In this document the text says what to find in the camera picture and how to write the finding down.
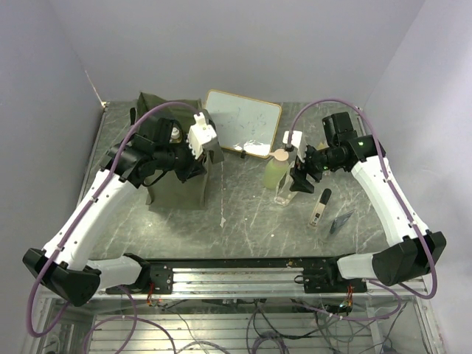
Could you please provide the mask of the clear square bottle black cap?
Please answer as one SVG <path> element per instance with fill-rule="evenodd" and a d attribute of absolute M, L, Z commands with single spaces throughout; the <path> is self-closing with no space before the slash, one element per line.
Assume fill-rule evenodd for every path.
<path fill-rule="evenodd" d="M 274 197 L 274 202 L 276 204 L 283 207 L 290 204 L 297 194 L 297 192 L 291 191 L 292 184 L 293 179 L 291 178 L 290 173 L 286 172 L 276 185 L 276 194 Z"/>

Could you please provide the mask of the amber clear soap bottle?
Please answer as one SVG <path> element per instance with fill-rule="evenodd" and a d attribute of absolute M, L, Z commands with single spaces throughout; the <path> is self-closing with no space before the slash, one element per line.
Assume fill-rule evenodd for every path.
<path fill-rule="evenodd" d="M 182 139 L 181 131 L 177 127 L 173 127 L 171 135 L 170 135 L 170 142 L 179 143 L 181 139 Z"/>

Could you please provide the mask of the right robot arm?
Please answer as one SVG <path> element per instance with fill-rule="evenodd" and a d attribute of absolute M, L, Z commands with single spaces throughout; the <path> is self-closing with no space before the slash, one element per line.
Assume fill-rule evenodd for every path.
<path fill-rule="evenodd" d="M 320 181 L 323 173 L 343 170 L 364 189 L 386 235 L 388 248 L 369 254 L 341 256 L 325 274 L 326 286 L 343 291 L 351 279 L 377 279 L 383 285 L 404 283 L 432 273 L 446 239 L 432 232 L 412 209 L 389 168 L 384 149 L 371 135 L 359 136 L 347 112 L 322 120 L 327 147 L 306 144 L 301 131 L 286 131 L 282 138 L 297 157 L 290 169 L 291 190 L 312 193 L 309 178 Z"/>

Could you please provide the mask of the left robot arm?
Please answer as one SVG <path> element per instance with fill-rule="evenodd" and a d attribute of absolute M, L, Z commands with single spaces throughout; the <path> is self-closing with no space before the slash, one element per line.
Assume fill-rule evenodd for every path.
<path fill-rule="evenodd" d="M 60 231 L 42 249 L 30 248 L 23 263 L 43 285 L 76 307 L 98 291 L 124 285 L 141 293 L 151 283 L 152 265 L 131 253 L 118 258 L 90 258 L 109 219 L 129 196 L 160 171 L 173 171 L 185 183 L 206 173 L 205 160 L 218 143 L 213 121 L 193 116 L 188 131 L 170 117 L 141 118 L 108 150 L 93 184 Z"/>

